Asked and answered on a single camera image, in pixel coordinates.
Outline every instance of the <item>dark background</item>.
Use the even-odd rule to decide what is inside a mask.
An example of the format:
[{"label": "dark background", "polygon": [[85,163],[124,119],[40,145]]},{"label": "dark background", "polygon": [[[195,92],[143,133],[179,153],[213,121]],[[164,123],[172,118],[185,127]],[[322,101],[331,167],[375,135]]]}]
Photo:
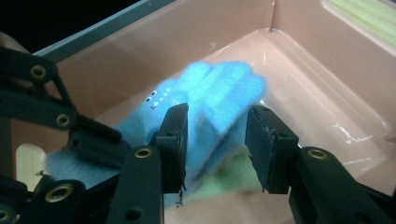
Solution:
[{"label": "dark background", "polygon": [[136,2],[138,0],[0,0],[0,31],[35,52]]}]

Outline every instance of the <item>blue cloth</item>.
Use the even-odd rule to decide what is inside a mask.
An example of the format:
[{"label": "blue cloth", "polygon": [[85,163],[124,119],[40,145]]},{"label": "blue cloth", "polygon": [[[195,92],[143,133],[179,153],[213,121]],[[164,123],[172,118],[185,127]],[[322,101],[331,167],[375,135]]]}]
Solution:
[{"label": "blue cloth", "polygon": [[[246,63],[192,63],[179,79],[162,82],[116,129],[131,147],[147,145],[168,108],[188,103],[185,193],[193,193],[235,148],[244,145],[248,108],[259,101],[265,89],[263,78]],[[118,172],[82,161],[67,150],[49,154],[46,169],[56,179],[78,179],[87,188]],[[166,206],[176,201],[178,196],[165,195]]]}]

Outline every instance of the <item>beige plastic tray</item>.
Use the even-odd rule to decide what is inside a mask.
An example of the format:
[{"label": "beige plastic tray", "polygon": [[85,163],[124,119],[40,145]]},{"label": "beige plastic tray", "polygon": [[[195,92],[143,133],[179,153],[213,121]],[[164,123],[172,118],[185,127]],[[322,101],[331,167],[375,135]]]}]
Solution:
[{"label": "beige plastic tray", "polygon": [[[396,187],[396,58],[326,1],[182,0],[58,63],[78,110],[113,125],[188,64],[242,60],[262,104],[332,152],[362,184]],[[51,151],[67,134],[14,120],[12,144]],[[167,211],[166,223],[293,223],[287,196],[233,192]]]}]

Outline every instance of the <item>light blue fabric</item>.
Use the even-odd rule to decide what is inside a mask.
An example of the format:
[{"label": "light blue fabric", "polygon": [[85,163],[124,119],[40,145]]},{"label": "light blue fabric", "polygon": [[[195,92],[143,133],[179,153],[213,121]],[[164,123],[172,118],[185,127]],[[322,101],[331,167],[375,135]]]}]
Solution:
[{"label": "light blue fabric", "polygon": [[[266,89],[262,77],[242,62],[192,63],[179,79],[166,79],[147,100],[116,126],[131,147],[147,145],[168,108],[189,104],[186,194],[193,193],[233,151],[244,145],[248,108]],[[115,169],[80,161],[74,152],[48,155],[47,171],[56,179],[75,178],[87,188],[117,173]],[[178,201],[165,195],[165,205]]]}]

